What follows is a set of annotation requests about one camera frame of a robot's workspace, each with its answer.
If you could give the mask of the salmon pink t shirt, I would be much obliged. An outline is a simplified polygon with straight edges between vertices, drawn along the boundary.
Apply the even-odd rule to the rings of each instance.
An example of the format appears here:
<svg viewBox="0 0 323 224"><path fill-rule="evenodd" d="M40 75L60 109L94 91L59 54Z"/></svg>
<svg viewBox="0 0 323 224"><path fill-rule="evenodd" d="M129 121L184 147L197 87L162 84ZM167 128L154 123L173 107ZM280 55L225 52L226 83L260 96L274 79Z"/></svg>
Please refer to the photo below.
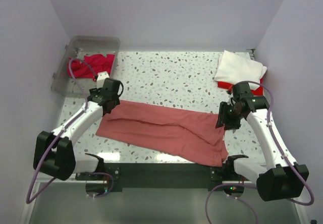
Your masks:
<svg viewBox="0 0 323 224"><path fill-rule="evenodd" d="M103 116L96 135L220 167L228 152L217 120L213 113L122 100Z"/></svg>

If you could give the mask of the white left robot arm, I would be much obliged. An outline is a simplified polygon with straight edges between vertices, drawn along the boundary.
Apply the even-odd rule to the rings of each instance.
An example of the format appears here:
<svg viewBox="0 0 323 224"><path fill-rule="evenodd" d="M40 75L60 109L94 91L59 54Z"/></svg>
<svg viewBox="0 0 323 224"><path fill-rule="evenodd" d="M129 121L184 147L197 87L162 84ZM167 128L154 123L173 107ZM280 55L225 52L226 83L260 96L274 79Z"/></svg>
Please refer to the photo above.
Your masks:
<svg viewBox="0 0 323 224"><path fill-rule="evenodd" d="M123 90L121 81L105 78L101 87L89 90L85 103L70 119L50 132L39 133L33 160L35 173L62 181L80 173L87 173L94 180L101 179L103 159L89 153L77 155L74 145L90 126L120 104Z"/></svg>

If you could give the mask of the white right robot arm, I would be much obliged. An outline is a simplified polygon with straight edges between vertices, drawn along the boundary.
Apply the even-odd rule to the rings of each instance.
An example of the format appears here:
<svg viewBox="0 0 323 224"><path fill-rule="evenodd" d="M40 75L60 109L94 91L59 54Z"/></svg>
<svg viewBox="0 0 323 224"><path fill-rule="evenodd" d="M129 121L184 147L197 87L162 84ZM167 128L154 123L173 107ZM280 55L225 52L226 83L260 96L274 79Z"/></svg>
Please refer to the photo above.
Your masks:
<svg viewBox="0 0 323 224"><path fill-rule="evenodd" d="M262 200L288 199L293 202L308 188L309 170L299 164L286 147L272 116L272 101L253 95L250 81L232 86L231 98L221 102L216 128L238 130L244 119L252 128L264 154L265 166L244 154L228 156L221 174L230 180L240 176L252 182Z"/></svg>

